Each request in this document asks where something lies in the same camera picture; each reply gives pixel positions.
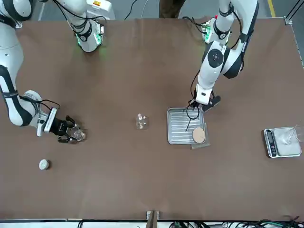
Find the clear plastic cup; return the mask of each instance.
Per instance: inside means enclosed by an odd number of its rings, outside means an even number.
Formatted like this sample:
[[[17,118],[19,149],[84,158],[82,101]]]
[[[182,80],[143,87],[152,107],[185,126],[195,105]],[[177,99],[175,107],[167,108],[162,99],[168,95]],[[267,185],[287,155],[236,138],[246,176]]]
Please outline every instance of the clear plastic cup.
[[[304,141],[304,126],[296,125],[292,129],[282,133],[278,139],[280,143],[290,145],[292,143]]]

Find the transparent glass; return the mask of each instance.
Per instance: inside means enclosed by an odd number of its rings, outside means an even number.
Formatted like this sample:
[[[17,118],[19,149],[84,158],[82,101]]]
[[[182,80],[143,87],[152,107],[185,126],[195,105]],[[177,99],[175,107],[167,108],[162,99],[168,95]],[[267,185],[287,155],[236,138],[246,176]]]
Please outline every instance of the transparent glass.
[[[148,117],[142,114],[138,114],[136,117],[136,128],[138,130],[148,128]]]
[[[70,129],[70,136],[74,137],[77,141],[83,141],[86,139],[86,134],[77,126]]]
[[[292,143],[304,141],[304,126],[296,125],[292,129],[282,133],[278,139],[280,143],[290,145]]]

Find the gray floor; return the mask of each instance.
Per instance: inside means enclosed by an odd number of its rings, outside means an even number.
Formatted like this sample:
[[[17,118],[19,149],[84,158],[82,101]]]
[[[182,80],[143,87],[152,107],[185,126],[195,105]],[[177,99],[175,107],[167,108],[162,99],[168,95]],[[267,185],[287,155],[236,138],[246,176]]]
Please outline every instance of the gray floor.
[[[113,5],[116,19],[123,20],[130,11],[131,4],[134,0],[110,0]],[[258,0],[260,2],[259,17],[270,17],[270,11],[267,0]],[[128,19],[140,18],[145,4],[145,0],[138,0],[134,6]],[[218,0],[187,0],[181,9],[180,17],[189,16],[201,18],[203,16],[214,16],[219,10]],[[32,19],[38,20],[42,3],[36,4]],[[144,11],[143,18],[157,18],[159,12],[159,0],[149,0]],[[49,1],[45,4],[41,20],[64,20],[57,6]]]
[[[275,15],[277,17],[283,17],[287,16],[289,11],[297,3],[297,0],[272,0],[272,3],[275,9]],[[292,23],[300,54],[304,57],[304,5],[294,15]]]
[[[117,20],[123,20],[128,14],[134,0],[109,0],[114,9]],[[258,0],[260,3],[258,17],[271,17],[267,0]],[[132,13],[128,19],[138,19],[141,17],[143,6],[146,0],[138,0],[133,6]],[[297,0],[272,0],[276,17],[283,17],[296,4]],[[201,18],[203,16],[214,16],[219,10],[218,0],[186,0],[180,12],[180,18],[189,16]],[[148,0],[143,18],[157,18],[159,12],[159,0]],[[36,3],[32,20],[64,20],[57,6],[49,0],[44,4]],[[301,56],[304,56],[304,6],[296,13],[292,19],[293,29]]]

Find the metal bracket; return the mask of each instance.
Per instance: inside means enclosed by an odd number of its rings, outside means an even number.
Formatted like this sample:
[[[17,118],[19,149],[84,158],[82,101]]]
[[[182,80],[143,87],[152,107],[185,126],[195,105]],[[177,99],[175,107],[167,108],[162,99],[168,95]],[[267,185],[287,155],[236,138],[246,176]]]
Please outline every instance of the metal bracket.
[[[156,212],[156,215],[157,215],[157,220],[160,220],[160,212],[159,212],[159,210],[157,210],[155,212]],[[150,217],[151,213],[152,213],[152,210],[147,211],[147,220],[149,220],[149,217]]]
[[[292,25],[292,24],[293,24],[293,22],[292,22],[291,20],[288,20],[288,19],[286,18],[286,16],[284,16],[284,21],[285,21],[285,24],[286,24],[286,25]]]

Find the small white lid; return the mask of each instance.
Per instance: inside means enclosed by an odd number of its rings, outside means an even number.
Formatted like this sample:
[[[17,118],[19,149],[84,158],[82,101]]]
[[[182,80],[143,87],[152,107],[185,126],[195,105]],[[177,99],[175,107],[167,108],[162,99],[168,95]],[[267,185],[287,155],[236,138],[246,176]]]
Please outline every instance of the small white lid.
[[[40,162],[39,162],[39,168],[41,170],[46,170],[48,169],[48,161],[46,159],[42,159]]]

